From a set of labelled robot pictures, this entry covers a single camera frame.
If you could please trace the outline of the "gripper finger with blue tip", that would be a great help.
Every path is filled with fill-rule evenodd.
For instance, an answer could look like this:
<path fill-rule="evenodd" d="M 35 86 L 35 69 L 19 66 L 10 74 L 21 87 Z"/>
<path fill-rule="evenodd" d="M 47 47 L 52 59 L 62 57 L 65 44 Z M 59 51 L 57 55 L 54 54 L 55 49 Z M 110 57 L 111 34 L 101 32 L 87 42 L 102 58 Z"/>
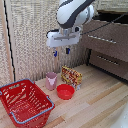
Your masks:
<path fill-rule="evenodd" d="M 54 55 L 54 57 L 57 57 L 57 49 L 56 48 L 54 48 L 54 51 L 53 51 L 53 55 Z"/>
<path fill-rule="evenodd" d="M 70 51 L 71 51 L 70 47 L 66 47 L 66 54 L 70 54 Z"/>

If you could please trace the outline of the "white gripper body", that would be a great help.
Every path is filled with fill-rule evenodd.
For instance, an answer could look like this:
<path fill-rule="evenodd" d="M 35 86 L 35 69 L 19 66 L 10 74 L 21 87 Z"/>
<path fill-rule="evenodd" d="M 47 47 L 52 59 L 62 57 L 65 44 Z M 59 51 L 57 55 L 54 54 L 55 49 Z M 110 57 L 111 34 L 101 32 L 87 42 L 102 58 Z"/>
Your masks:
<path fill-rule="evenodd" d="M 46 44 L 49 47 L 59 47 L 77 44 L 80 39 L 80 31 L 71 32 L 68 34 L 67 32 L 61 33 L 59 29 L 52 30 L 47 33 L 47 42 Z"/>

